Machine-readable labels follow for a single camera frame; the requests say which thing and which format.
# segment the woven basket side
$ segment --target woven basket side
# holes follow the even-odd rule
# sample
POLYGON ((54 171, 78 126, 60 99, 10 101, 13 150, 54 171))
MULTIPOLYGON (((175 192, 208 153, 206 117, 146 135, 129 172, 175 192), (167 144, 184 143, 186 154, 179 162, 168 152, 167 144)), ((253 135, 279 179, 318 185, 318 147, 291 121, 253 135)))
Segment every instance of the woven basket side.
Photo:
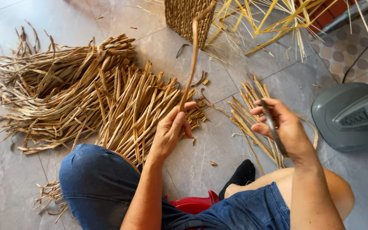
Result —
MULTIPOLYGON (((166 23, 189 42, 193 42, 193 19, 207 8, 212 0, 165 0, 166 23)), ((198 22, 198 48, 204 47, 211 25, 214 9, 208 11, 198 22)))

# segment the yellow bamboo frame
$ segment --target yellow bamboo frame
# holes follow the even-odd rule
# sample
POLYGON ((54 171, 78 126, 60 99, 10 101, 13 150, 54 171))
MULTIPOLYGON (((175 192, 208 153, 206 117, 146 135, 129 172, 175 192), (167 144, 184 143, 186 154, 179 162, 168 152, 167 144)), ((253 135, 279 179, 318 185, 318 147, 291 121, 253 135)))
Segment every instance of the yellow bamboo frame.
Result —
POLYGON ((218 30, 212 35, 211 38, 208 39, 208 41, 205 43, 203 49, 206 48, 206 46, 214 39, 219 32, 226 31, 228 32, 230 38, 234 43, 238 46, 238 48, 241 50, 243 55, 247 55, 250 53, 255 52, 256 50, 259 50, 266 45, 276 41, 277 39, 281 38, 285 34, 289 33, 290 31, 294 29, 299 28, 305 28, 309 27, 314 23, 314 21, 324 12, 326 12, 327 9, 329 9, 334 3, 336 3, 338 0, 334 0, 329 6, 327 6, 319 15, 317 15, 313 20, 310 20, 310 16, 325 2, 325 0, 298 0, 300 3, 300 6, 295 10, 294 6, 291 6, 288 0, 281 0, 282 3, 286 5, 286 8, 289 9, 290 12, 293 12, 291 15, 280 19, 277 23, 274 23, 264 29, 262 29, 262 26, 265 22, 265 20, 268 18, 269 14, 272 12, 273 8, 275 8, 276 4, 279 4, 279 0, 271 0, 272 3, 270 4, 267 12, 265 13, 263 19, 259 23, 258 26, 253 21, 251 9, 249 7, 249 0, 245 0, 244 4, 239 3, 238 0, 227 0, 223 7, 218 11, 217 15, 213 18, 213 25, 218 27, 218 30), (228 13, 228 9, 231 6, 232 1, 234 1, 238 6, 236 7, 236 10, 233 10, 232 12, 228 13), (242 18, 245 17, 247 21, 250 23, 253 29, 253 35, 252 37, 256 37, 258 34, 263 33, 270 33, 270 32, 277 32, 277 34, 272 38, 264 42, 263 44, 260 44, 251 50, 245 52, 241 49, 241 47, 237 44, 237 40, 233 37, 232 33, 228 30, 227 26, 224 24, 225 18, 227 18, 230 15, 234 15, 236 13, 239 13, 239 17, 237 19, 237 22, 235 26, 232 28, 232 31, 235 32, 238 29, 239 23, 241 22, 242 18), (295 21, 295 23, 292 26, 288 26, 292 21, 295 21))

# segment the foot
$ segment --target foot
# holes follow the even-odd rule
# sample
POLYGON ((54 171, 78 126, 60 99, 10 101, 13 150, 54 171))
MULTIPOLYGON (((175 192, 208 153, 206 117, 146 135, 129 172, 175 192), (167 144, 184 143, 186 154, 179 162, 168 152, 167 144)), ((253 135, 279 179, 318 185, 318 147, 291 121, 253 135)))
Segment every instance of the foot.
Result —
POLYGON ((227 187, 231 184, 235 184, 238 186, 245 186, 255 180, 255 167, 250 160, 244 160, 240 166, 236 169, 234 175, 232 175, 231 179, 225 184, 224 188, 222 188, 219 199, 222 201, 225 196, 225 191, 227 187))

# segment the pile of dried stalks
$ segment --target pile of dried stalks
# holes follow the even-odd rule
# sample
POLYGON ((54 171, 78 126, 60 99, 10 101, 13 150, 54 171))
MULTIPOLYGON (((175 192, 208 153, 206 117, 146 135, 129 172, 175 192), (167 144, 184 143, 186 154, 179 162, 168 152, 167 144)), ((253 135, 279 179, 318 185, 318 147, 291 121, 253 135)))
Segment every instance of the pile of dried stalks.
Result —
MULTIPOLYGON (((2 127, 8 137, 24 134, 18 149, 32 154, 64 145, 72 150, 77 140, 97 132, 96 144, 125 155, 136 166, 144 164, 154 139, 157 123, 177 105, 184 92, 175 87, 177 78, 167 84, 163 72, 153 75, 151 62, 135 66, 135 39, 125 34, 95 46, 95 38, 83 47, 61 47, 51 40, 46 52, 37 53, 38 36, 34 31, 34 54, 21 28, 18 49, 13 56, 0 56, 1 104, 13 113, 2 116, 9 122, 2 127)), ((191 90, 187 100, 192 100, 191 90)), ((197 107, 186 112, 191 129, 207 118, 197 107)), ((42 212, 62 197, 59 181, 40 186, 35 202, 42 212)), ((68 208, 61 203, 59 217, 68 208)))
MULTIPOLYGON (((261 97, 270 98, 268 88, 266 87, 266 85, 263 84, 262 86, 259 83, 258 78, 253 74, 251 74, 251 78, 253 78, 255 85, 258 87, 258 90, 259 90, 258 93, 262 95, 261 97)), ((232 102, 228 102, 229 105, 232 107, 231 113, 233 116, 231 116, 231 121, 235 123, 241 129, 241 133, 247 140, 249 149, 251 150, 256 162, 258 163, 259 170, 261 171, 262 175, 265 175, 265 173, 263 172, 262 166, 259 163, 259 160, 256 157, 256 154, 253 152, 251 144, 249 143, 249 140, 247 136, 245 135, 245 133, 247 133, 252 138, 252 144, 258 145, 266 153, 266 155, 268 155, 268 157, 275 163, 277 169, 283 169, 285 167, 283 165, 283 155, 280 154, 278 146, 273 140, 269 139, 268 137, 265 137, 267 138, 268 143, 271 147, 271 148, 268 148, 268 146, 264 142, 262 142, 260 139, 258 139, 257 136, 255 136, 255 134, 251 131, 250 127, 254 125, 255 123, 259 123, 259 117, 257 115, 251 115, 249 111, 255 108, 255 105, 253 103, 259 100, 260 97, 258 96, 256 90, 254 89, 254 86, 248 81, 248 79, 245 79, 245 81, 246 82, 240 81, 241 85, 244 87, 244 90, 245 90, 244 92, 242 89, 240 89, 240 94, 242 96, 242 99, 246 103, 248 110, 245 109, 242 106, 242 104, 239 103, 238 100, 232 96, 232 101, 235 104, 233 104, 232 102)), ((299 118, 303 119, 305 122, 307 122, 310 125, 310 127, 313 128, 313 131, 314 131, 313 147, 314 149, 316 149, 317 140, 319 138, 319 134, 317 133, 316 128, 306 118, 298 114, 296 115, 299 118)))
POLYGON ((103 122, 94 82, 102 90, 111 87, 113 91, 121 77, 118 87, 123 91, 125 73, 141 71, 134 66, 131 42, 135 39, 124 34, 99 46, 93 38, 87 46, 66 50, 56 50, 51 37, 52 51, 30 56, 25 56, 30 49, 23 37, 19 36, 22 54, 18 49, 14 56, 0 56, 0 99, 13 111, 2 117, 9 119, 2 126, 8 132, 6 138, 24 133, 23 146, 18 147, 24 154, 67 147, 66 142, 80 135, 89 137, 103 122))

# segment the gray tile floor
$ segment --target gray tile floor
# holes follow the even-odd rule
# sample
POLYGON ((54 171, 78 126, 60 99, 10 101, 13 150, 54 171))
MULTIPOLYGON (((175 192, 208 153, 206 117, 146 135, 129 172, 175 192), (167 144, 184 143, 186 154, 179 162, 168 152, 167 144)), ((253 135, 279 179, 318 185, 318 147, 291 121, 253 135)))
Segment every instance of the gray tile floor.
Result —
MULTIPOLYGON (((186 47, 179 58, 177 50, 185 39, 166 27, 162 17, 162 8, 155 8, 151 13, 136 6, 139 2, 117 0, 0 0, 0 55, 9 55, 7 45, 16 46, 14 28, 26 25, 28 20, 37 30, 41 40, 41 50, 49 44, 43 29, 53 36, 55 42, 63 45, 85 45, 92 36, 99 43, 109 36, 126 33, 136 38, 138 64, 147 60, 153 63, 153 72, 165 71, 165 77, 177 76, 184 85, 191 64, 191 49, 186 47)), ((282 15, 273 14, 268 23, 282 15)), ((29 35, 30 28, 25 26, 29 35)), ((310 105, 314 98, 326 88, 336 84, 320 58, 307 48, 308 58, 285 58, 290 37, 286 36, 267 47, 275 59, 265 52, 257 52, 248 57, 233 52, 222 43, 222 50, 210 49, 221 59, 231 60, 227 65, 200 53, 196 78, 201 71, 207 71, 210 84, 206 96, 216 105, 229 111, 227 101, 233 95, 240 101, 239 81, 256 74, 268 86, 272 97, 282 99, 294 112, 309 118, 310 105)), ((0 106, 0 114, 7 111, 0 106)), ((209 122, 202 123, 194 131, 195 146, 190 140, 180 141, 174 153, 167 160, 163 169, 163 194, 169 200, 188 196, 207 196, 207 190, 219 192, 236 167, 247 158, 248 145, 243 137, 231 135, 239 133, 225 115, 213 110, 205 110, 209 122), (209 161, 218 164, 212 167, 209 161)), ((313 131, 305 125, 311 139, 313 131)), ((21 143, 20 137, 1 142, 5 134, 0 133, 0 229, 81 229, 71 220, 70 212, 54 224, 56 217, 30 212, 33 199, 38 196, 38 184, 45 184, 58 178, 61 160, 68 154, 66 149, 57 149, 33 155, 21 155, 18 150, 11 152, 11 143, 21 143)), ((93 143, 95 137, 86 142, 93 143)), ((334 171, 347 180, 355 193, 356 204, 345 221, 348 229, 368 229, 368 150, 350 154, 339 153, 331 149, 322 138, 319 140, 318 154, 324 167, 334 171)), ((260 151, 254 149, 265 173, 276 170, 275 166, 260 151)), ((58 210, 52 204, 51 212, 58 210)))

